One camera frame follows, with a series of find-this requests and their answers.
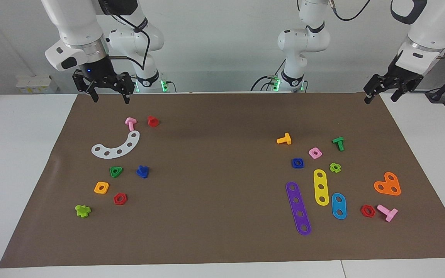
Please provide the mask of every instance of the white table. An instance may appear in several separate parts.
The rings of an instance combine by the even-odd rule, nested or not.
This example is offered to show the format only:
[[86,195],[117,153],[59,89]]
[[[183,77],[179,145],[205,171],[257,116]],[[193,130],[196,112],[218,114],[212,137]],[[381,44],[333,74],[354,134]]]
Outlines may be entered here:
[[[0,259],[75,97],[0,95]],[[445,107],[424,95],[405,95],[397,103],[389,97],[382,95],[382,100],[445,206]],[[0,269],[0,277],[71,276],[439,278],[445,277],[445,259]]]

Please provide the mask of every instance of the yellow square nut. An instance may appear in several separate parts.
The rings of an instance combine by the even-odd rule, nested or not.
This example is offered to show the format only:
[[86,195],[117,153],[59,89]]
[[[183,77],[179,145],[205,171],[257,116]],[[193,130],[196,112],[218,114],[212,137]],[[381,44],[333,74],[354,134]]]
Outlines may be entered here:
[[94,192],[97,194],[106,194],[108,189],[109,189],[109,183],[99,181],[97,185],[95,185]]

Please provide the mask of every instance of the plastic toy piece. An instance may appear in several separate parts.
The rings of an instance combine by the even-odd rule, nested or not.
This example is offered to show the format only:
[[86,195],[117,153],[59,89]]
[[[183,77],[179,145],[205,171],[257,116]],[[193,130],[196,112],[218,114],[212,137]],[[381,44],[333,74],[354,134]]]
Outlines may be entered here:
[[92,147],[92,153],[98,158],[113,159],[126,155],[133,150],[140,139],[140,132],[134,130],[128,134],[127,140],[119,147],[106,148],[103,144]]
[[122,167],[113,166],[109,169],[109,174],[111,174],[112,178],[117,178],[121,174],[121,172],[123,172]]
[[388,194],[393,196],[399,196],[401,194],[401,187],[397,176],[391,172],[384,174],[386,181],[376,181],[374,183],[375,191],[382,194]]
[[293,168],[295,169],[302,169],[303,167],[305,167],[305,164],[303,163],[302,158],[293,158],[293,160],[291,161],[291,166],[293,166]]
[[147,124],[150,127],[155,128],[155,127],[157,127],[159,125],[159,120],[156,117],[154,117],[154,116],[148,116],[147,117]]
[[327,188],[327,176],[321,169],[314,171],[314,189],[317,204],[327,206],[329,204],[329,189]]
[[319,157],[322,156],[322,152],[318,149],[318,148],[313,148],[311,150],[309,150],[309,155],[313,158],[313,159],[318,159]]
[[332,143],[338,145],[339,151],[344,151],[345,150],[345,147],[343,145],[344,140],[345,139],[343,137],[337,137],[336,139],[332,140]]
[[121,205],[124,205],[124,204],[128,201],[128,197],[127,197],[127,194],[124,194],[124,193],[118,193],[118,194],[116,194],[116,196],[113,198],[113,200],[114,200],[114,203],[115,203],[116,205],[121,206]]
[[76,205],[75,210],[76,210],[76,216],[80,216],[82,218],[87,218],[88,214],[90,213],[90,207],[88,206]]
[[362,212],[363,216],[365,216],[365,217],[372,218],[375,216],[375,209],[371,205],[363,205],[362,209],[360,209],[360,211]]
[[147,178],[149,176],[149,167],[148,166],[142,166],[142,165],[138,166],[136,174],[138,176],[141,176],[142,178]]
[[341,172],[341,165],[332,162],[330,166],[331,167],[329,169],[331,170],[331,172],[336,173],[336,174]]
[[295,219],[296,230],[303,236],[310,234],[312,227],[307,216],[305,204],[303,203],[302,194],[300,194],[300,188],[296,183],[290,181],[286,184],[286,192],[288,193],[289,205]]
[[291,137],[290,137],[290,135],[289,135],[288,132],[286,132],[286,133],[284,134],[284,137],[283,137],[283,138],[279,138],[279,139],[277,140],[277,144],[282,144],[282,143],[286,143],[286,144],[288,144],[288,145],[291,145]]
[[397,209],[388,210],[383,205],[378,205],[377,209],[386,215],[387,222],[390,222],[394,218],[394,215],[396,215],[396,213],[397,213]]
[[346,199],[341,193],[332,194],[332,215],[339,220],[343,220],[348,216]]
[[134,124],[136,124],[136,119],[134,119],[134,118],[128,117],[125,120],[125,125],[128,125],[128,128],[129,128],[130,131],[134,131],[135,130],[134,127],[133,127]]
[[94,188],[94,192],[97,194],[106,194],[109,189],[109,183],[105,183],[103,181],[99,181]]

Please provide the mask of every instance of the yellow t-shaped peg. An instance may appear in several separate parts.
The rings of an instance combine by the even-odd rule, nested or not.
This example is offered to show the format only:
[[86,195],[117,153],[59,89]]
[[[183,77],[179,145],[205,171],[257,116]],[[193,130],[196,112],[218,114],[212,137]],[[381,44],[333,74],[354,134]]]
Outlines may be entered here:
[[284,134],[284,137],[283,137],[283,138],[279,138],[279,139],[277,140],[277,144],[282,144],[282,143],[286,143],[286,144],[288,144],[288,145],[291,145],[291,137],[290,137],[290,135],[289,135],[288,132],[286,132],[286,133]]

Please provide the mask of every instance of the orange heart-shaped piece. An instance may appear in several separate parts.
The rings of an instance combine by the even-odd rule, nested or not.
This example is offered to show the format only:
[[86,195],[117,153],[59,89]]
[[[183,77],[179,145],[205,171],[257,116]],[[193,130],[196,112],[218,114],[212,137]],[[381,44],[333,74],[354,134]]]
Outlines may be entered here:
[[384,174],[386,181],[376,181],[374,183],[375,191],[382,194],[388,194],[393,196],[399,196],[401,194],[401,187],[397,176],[391,172]]

